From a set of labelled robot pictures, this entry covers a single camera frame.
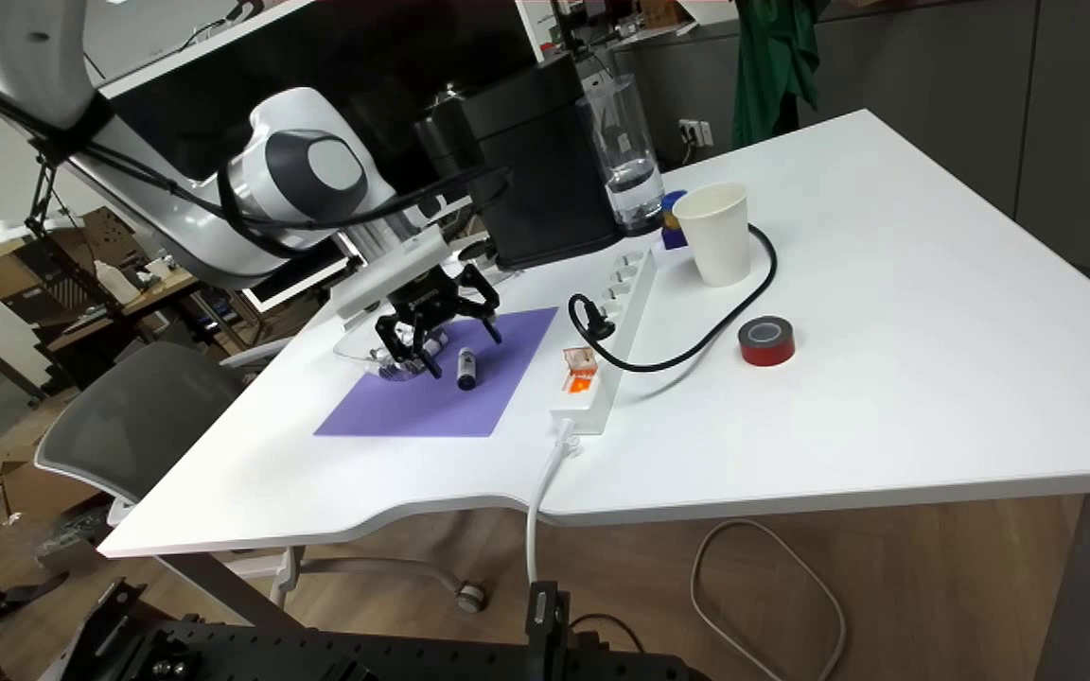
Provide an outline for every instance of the electrical outlet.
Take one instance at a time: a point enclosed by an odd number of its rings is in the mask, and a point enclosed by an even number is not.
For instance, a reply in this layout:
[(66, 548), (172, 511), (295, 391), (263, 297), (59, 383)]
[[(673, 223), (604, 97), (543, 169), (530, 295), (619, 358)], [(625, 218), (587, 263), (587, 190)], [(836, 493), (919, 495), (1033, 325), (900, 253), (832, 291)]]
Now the electrical outlet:
[(698, 151), (713, 151), (713, 123), (699, 117), (683, 117), (683, 144), (693, 144)]

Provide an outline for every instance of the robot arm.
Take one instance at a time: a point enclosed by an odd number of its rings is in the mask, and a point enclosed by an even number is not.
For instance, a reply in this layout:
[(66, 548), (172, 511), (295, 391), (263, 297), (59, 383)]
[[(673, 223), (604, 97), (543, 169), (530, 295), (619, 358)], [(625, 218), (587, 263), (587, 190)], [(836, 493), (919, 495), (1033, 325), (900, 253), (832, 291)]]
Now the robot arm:
[(255, 285), (331, 238), (313, 223), (395, 198), (347, 121), (306, 87), (263, 101), (250, 144), (218, 179), (178, 173), (91, 87), (83, 16), (86, 0), (0, 0), (0, 113), (42, 151), (83, 130), (70, 166), (200, 280)]

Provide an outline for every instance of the chair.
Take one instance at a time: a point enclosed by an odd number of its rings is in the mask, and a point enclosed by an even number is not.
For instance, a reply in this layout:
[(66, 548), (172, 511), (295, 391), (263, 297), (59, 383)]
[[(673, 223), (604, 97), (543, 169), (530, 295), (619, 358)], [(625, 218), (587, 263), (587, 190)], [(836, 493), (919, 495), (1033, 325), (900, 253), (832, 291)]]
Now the chair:
[[(213, 429), (244, 392), (244, 379), (181, 345), (143, 345), (96, 379), (38, 442), (33, 464), (110, 493), (117, 503), (142, 503), (172, 464)], [(276, 569), (273, 603), (295, 590), (303, 570), (326, 569), (414, 569), (441, 577), (462, 608), (485, 608), (475, 581), (414, 561), (312, 561), (288, 548)]]

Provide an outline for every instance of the plug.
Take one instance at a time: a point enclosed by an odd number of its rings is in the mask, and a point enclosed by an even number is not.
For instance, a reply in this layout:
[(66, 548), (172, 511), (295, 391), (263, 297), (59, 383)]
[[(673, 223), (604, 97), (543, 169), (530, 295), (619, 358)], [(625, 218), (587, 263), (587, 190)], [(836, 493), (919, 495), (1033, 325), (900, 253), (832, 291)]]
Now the plug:
[(619, 332), (614, 316), (593, 304), (587, 304), (587, 340), (607, 340), (614, 332)]

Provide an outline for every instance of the white table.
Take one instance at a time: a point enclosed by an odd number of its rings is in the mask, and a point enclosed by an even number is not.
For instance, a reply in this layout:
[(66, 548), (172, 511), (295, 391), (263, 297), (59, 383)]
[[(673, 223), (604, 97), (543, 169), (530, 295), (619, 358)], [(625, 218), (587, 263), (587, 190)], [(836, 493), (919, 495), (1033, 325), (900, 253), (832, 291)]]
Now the white table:
[[(750, 184), (750, 214), (779, 248), (779, 280), (746, 316), (790, 316), (800, 354), (752, 369), (727, 332), (672, 392), (646, 397), (668, 376), (629, 379), (607, 436), (582, 439), (544, 495), (544, 517), (652, 521), (1090, 493), (1087, 276), (870, 113), (668, 180), (698, 179)], [(563, 304), (609, 256), (508, 280), (508, 310)], [(689, 261), (662, 263), (633, 354), (686, 349), (752, 280), (760, 272), (713, 291)], [(340, 321), (318, 314), (104, 551), (344, 542), (400, 514), (522, 507), (533, 495), (563, 314), (494, 439), (318, 439), (313, 429), (365, 369), (336, 354), (336, 340)]]

